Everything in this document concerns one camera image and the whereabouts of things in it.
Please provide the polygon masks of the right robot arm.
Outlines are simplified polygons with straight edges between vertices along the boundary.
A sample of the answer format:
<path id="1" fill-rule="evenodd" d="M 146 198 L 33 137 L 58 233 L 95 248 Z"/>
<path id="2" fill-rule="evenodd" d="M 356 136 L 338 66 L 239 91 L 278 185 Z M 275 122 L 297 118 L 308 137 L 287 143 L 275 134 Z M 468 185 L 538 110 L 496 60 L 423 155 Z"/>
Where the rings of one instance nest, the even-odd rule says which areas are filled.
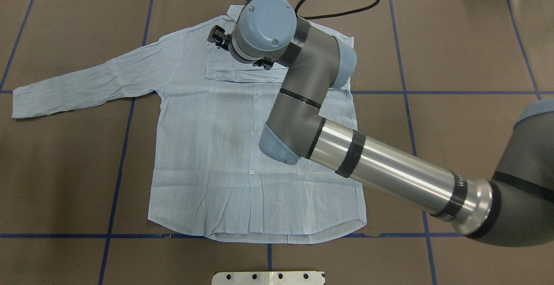
<path id="1" fill-rule="evenodd" d="M 300 158 L 384 191 L 500 247 L 553 241 L 553 100 L 529 105 L 490 180 L 469 180 L 320 115 L 329 88 L 356 67 L 348 44 L 310 24 L 287 0 L 248 0 L 223 46 L 243 63 L 288 70 L 259 148 L 276 161 Z"/>

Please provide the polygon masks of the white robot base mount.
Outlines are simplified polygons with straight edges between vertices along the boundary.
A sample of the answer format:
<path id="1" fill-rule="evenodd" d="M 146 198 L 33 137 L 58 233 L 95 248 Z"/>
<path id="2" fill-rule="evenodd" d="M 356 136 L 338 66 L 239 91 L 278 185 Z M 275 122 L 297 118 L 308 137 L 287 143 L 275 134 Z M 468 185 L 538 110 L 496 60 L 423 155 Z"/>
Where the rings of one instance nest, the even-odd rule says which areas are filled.
<path id="1" fill-rule="evenodd" d="M 212 285 L 326 285 L 324 272 L 318 271 L 254 271 L 218 272 Z"/>

